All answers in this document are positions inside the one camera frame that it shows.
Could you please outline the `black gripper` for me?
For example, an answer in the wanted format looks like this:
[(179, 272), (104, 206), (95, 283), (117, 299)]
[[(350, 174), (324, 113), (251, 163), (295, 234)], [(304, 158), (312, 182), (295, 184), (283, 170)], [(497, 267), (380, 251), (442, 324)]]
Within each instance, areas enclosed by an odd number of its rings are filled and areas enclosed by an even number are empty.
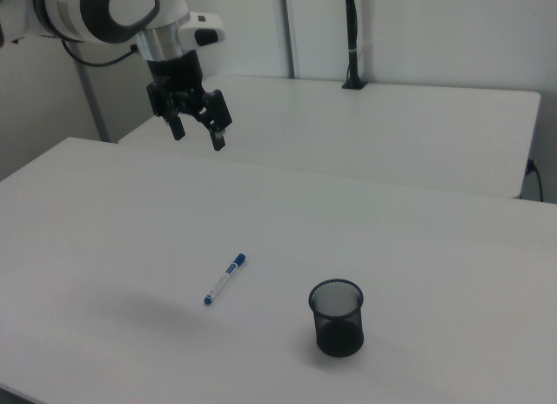
[(232, 123), (224, 96), (220, 90), (206, 92), (202, 87), (203, 73), (195, 50), (165, 61), (147, 62), (152, 82), (146, 90), (153, 114), (162, 118), (179, 141), (185, 129), (179, 113), (196, 116), (208, 130), (213, 149), (225, 147), (225, 129)]

